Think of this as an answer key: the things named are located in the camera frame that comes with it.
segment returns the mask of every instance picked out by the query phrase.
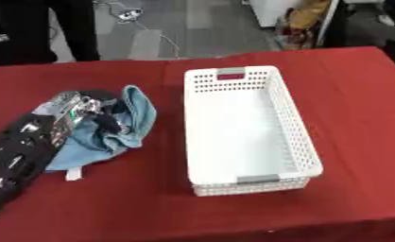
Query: white cabinet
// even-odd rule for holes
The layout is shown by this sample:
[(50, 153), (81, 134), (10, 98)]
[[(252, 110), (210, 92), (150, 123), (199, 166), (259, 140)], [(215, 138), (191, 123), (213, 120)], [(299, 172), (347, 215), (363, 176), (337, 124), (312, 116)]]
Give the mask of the white cabinet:
[(259, 25), (265, 27), (275, 26), (280, 16), (300, 2), (301, 0), (250, 0), (250, 5), (258, 18)]

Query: table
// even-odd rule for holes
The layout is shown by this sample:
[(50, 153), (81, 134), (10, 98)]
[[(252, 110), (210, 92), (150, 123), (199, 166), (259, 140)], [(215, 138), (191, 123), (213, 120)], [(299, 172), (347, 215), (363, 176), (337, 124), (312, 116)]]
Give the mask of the table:
[[(197, 198), (186, 176), (183, 74), (244, 65), (281, 70), (324, 174), (302, 190)], [(64, 181), (60, 172), (40, 176), (1, 213), (0, 242), (257, 232), (269, 241), (395, 240), (395, 64), (380, 50), (1, 67), (0, 129), (59, 91), (126, 84), (138, 85), (159, 112), (145, 146), (85, 167), (81, 181)]]

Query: person's leg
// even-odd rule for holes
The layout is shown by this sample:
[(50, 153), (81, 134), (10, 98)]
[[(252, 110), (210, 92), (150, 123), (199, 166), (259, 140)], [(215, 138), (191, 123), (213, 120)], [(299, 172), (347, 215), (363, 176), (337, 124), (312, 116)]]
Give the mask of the person's leg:
[(49, 0), (77, 61), (98, 61), (92, 0)]
[(0, 43), (0, 65), (49, 63), (48, 8), (43, 0), (0, 0), (0, 16), (9, 41)]

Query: perforated basket side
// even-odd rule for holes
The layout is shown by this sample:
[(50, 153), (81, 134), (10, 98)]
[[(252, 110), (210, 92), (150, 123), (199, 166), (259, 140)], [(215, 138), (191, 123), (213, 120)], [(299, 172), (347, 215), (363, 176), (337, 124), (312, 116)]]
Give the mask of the perforated basket side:
[(270, 84), (269, 93), (297, 168), (306, 177), (318, 176), (322, 172), (322, 164), (298, 109), (280, 73), (274, 73), (271, 78), (273, 81)]
[(282, 179), (278, 182), (260, 182), (250, 184), (194, 185), (194, 189), (195, 194), (202, 197), (262, 193), (300, 189), (305, 187), (309, 180), (310, 179), (308, 178), (294, 178)]

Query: blue towel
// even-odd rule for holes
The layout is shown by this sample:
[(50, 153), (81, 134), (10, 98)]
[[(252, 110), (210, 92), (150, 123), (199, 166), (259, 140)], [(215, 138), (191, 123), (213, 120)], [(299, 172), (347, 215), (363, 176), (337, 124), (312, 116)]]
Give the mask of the blue towel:
[(129, 132), (108, 133), (99, 129), (92, 117), (85, 118), (47, 166), (47, 171), (68, 170), (110, 158), (126, 152), (129, 147), (141, 147), (142, 140), (155, 122), (157, 112), (152, 103), (136, 86), (123, 89), (122, 99), (128, 110), (113, 116)]

